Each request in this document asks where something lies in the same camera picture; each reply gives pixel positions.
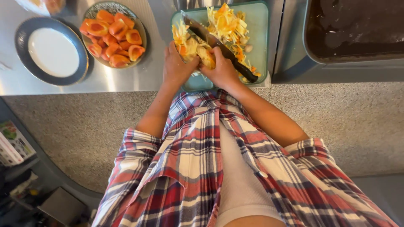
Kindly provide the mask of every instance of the white undershirt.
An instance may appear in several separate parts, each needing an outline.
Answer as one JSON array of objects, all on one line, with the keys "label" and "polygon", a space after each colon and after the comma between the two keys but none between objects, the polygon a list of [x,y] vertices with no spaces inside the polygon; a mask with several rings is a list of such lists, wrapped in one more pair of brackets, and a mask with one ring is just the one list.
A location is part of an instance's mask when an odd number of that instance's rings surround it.
[{"label": "white undershirt", "polygon": [[262,215],[282,221],[270,195],[243,160],[236,139],[220,122],[220,147],[223,157],[223,184],[216,227],[241,217]]}]

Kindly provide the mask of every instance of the red plaid shirt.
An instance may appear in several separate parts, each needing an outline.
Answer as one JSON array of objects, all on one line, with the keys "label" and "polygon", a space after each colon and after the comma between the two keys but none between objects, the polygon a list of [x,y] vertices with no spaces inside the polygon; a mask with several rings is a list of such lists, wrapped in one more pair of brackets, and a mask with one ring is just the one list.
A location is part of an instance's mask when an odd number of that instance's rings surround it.
[{"label": "red plaid shirt", "polygon": [[125,132],[93,226],[214,226],[223,181],[219,121],[287,226],[396,226],[321,139],[281,147],[222,90],[177,97],[164,141]]}]

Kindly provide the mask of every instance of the box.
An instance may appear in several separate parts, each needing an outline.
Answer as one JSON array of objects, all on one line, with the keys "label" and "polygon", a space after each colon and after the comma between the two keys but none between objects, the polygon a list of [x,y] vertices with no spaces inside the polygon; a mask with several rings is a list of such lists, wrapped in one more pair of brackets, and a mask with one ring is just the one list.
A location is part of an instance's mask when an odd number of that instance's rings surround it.
[{"label": "box", "polygon": [[12,121],[1,123],[0,131],[7,141],[10,142],[12,147],[20,154],[23,160],[27,160],[36,153]]},{"label": "box", "polygon": [[22,163],[24,159],[13,148],[11,143],[0,133],[0,161],[4,166],[14,166]]}]

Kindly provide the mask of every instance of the cutting board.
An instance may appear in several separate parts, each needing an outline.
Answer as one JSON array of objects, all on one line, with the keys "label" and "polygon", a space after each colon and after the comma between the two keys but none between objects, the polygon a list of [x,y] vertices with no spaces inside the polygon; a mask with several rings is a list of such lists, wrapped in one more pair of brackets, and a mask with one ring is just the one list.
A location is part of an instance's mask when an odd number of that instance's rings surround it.
[{"label": "cutting board", "polygon": [[[246,24],[250,37],[248,44],[252,45],[252,51],[245,53],[246,63],[250,60],[251,65],[257,68],[257,72],[261,73],[261,76],[255,83],[246,83],[246,85],[260,84],[268,76],[267,72],[267,51],[268,51],[268,37],[269,37],[269,13],[268,7],[264,1],[244,2],[229,4],[229,7],[234,9],[234,13],[238,11],[246,13]],[[187,15],[196,21],[208,26],[208,14],[206,8],[197,8],[191,10],[184,10]],[[181,12],[177,11],[171,18],[171,23],[177,25],[182,20]],[[209,80],[206,81],[202,76],[190,77],[189,80],[183,85],[183,90],[187,92],[198,92],[203,90],[213,89],[214,85]]]}]

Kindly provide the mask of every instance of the chef's knife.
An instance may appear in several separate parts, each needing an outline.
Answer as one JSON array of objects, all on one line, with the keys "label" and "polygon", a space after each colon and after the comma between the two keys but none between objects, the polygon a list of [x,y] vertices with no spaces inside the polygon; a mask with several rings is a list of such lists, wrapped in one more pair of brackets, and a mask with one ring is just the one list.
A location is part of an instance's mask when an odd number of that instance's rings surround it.
[{"label": "chef's knife", "polygon": [[207,42],[212,48],[219,47],[225,58],[230,59],[234,65],[234,68],[239,71],[245,78],[247,78],[251,83],[258,80],[258,76],[254,75],[247,67],[238,62],[234,54],[214,35],[210,34],[208,30],[202,26],[200,23],[192,18],[189,18],[184,11],[181,11],[182,18],[186,25],[189,25],[189,29],[193,31],[197,36],[199,36],[203,41]]}]

